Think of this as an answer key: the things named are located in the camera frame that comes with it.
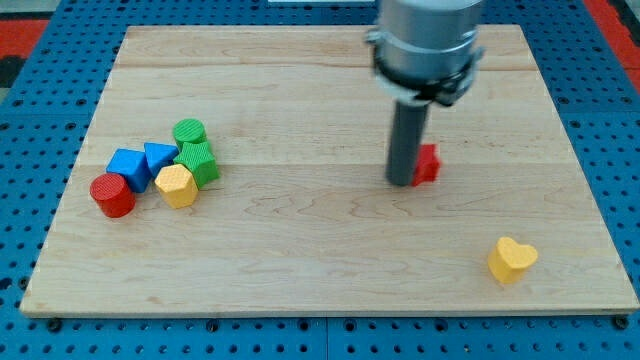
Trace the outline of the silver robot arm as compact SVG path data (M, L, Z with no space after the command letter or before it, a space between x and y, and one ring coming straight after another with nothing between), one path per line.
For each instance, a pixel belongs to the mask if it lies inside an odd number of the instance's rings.
M483 8L483 0L382 0L365 36L378 85L406 105L453 105L484 54L475 46Z

